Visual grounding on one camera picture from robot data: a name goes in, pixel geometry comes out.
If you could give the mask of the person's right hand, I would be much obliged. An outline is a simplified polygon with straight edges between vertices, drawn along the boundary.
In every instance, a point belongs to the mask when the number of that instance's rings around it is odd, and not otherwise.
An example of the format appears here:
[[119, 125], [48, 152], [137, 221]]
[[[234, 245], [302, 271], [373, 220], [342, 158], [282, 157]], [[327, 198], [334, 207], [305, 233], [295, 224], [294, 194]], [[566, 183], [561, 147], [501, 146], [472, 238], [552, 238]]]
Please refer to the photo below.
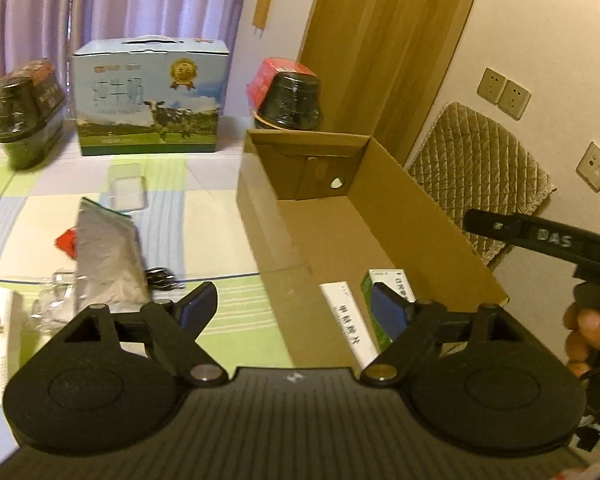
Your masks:
[[564, 324], [569, 330], [565, 342], [567, 367], [580, 377], [591, 369], [590, 354], [600, 351], [600, 310], [572, 304], [565, 312]]

